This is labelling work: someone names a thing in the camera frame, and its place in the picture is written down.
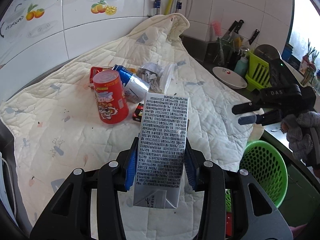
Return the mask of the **right grey gloved hand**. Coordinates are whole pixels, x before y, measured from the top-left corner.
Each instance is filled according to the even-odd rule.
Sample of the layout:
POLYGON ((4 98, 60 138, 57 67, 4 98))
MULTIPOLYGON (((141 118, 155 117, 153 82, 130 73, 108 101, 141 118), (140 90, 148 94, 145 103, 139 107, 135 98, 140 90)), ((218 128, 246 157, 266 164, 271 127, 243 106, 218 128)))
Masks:
POLYGON ((286 134, 294 158, 306 162, 308 154, 319 148, 319 113, 309 111, 299 117, 290 114, 281 121, 281 131, 286 134), (318 139, 306 131, 309 128, 315 129, 318 139))

